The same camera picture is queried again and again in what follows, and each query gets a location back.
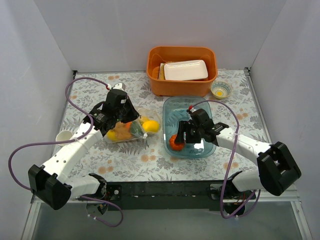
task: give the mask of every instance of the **clear plastic bag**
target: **clear plastic bag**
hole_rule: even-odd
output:
[[[162,119],[156,111],[139,108],[137,112],[140,114],[139,122],[148,135],[157,134],[161,131]]]
[[[104,140],[108,144],[111,144],[135,139],[145,139],[147,136],[138,118],[128,123],[117,122],[115,127],[106,133]]]
[[[145,139],[148,135],[156,134],[162,129],[162,121],[159,115],[149,109],[139,108],[138,119],[122,123],[118,122],[112,130],[104,136],[108,143],[119,143],[135,139]]]

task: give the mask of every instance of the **white cup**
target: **white cup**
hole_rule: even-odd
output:
[[[55,137],[55,141],[56,142],[60,142],[60,141],[67,141],[70,140],[72,138],[74,134],[69,131],[69,130],[64,130],[58,133],[58,135]],[[64,146],[67,145],[68,143],[62,143],[62,144],[58,144],[59,146]]]

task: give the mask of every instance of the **blue plastic container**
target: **blue plastic container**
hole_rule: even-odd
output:
[[[177,134],[179,121],[188,121],[190,119],[187,109],[190,105],[194,105],[205,99],[198,96],[174,96],[168,98],[163,104],[163,142],[165,150],[176,158],[198,159],[210,156],[216,150],[216,146],[203,139],[201,143],[187,143],[181,151],[171,149],[169,139],[172,135]],[[212,118],[210,105],[203,102],[195,107],[204,109],[210,118]]]

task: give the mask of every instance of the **yellow bowl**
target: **yellow bowl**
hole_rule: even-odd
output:
[[[210,90],[217,99],[225,99],[232,93],[232,87],[223,81],[214,81]]]

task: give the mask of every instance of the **lemon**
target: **lemon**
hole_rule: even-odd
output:
[[[149,121],[149,118],[147,116],[141,116],[139,118],[139,122],[140,122],[141,125],[144,124],[147,121]]]
[[[118,141],[117,139],[117,136],[116,136],[116,132],[113,131],[113,130],[109,130],[107,133],[106,133],[106,136],[113,142],[116,142]]]
[[[155,120],[149,120],[144,122],[142,127],[146,132],[157,133],[159,131],[160,124]]]

